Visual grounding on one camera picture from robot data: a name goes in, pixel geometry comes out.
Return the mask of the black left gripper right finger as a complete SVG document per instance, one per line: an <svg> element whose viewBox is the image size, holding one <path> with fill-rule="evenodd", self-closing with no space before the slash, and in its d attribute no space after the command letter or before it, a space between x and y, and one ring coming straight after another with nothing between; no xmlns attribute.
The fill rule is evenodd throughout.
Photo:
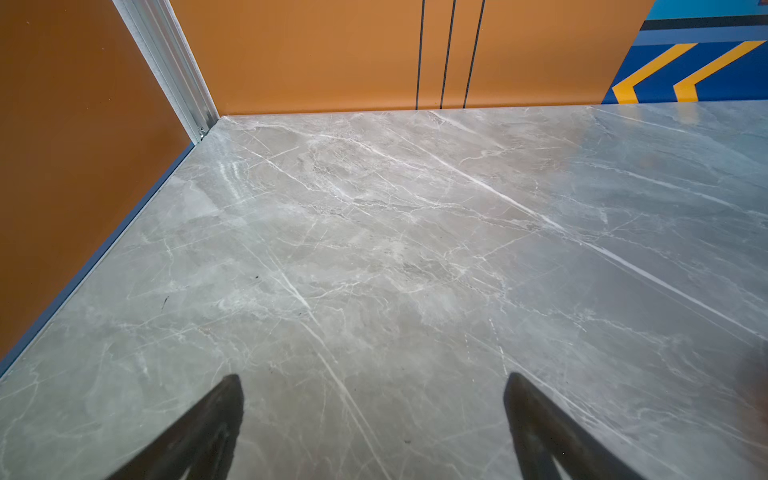
<svg viewBox="0 0 768 480"><path fill-rule="evenodd" d="M524 479L641 477L521 373L509 375L503 404Z"/></svg>

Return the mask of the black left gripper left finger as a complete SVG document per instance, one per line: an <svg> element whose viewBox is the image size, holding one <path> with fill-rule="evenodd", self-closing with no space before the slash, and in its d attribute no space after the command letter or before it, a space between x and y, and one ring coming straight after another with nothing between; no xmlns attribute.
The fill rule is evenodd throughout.
<svg viewBox="0 0 768 480"><path fill-rule="evenodd" d="M240 377L225 376L112 479L225 479L244 415Z"/></svg>

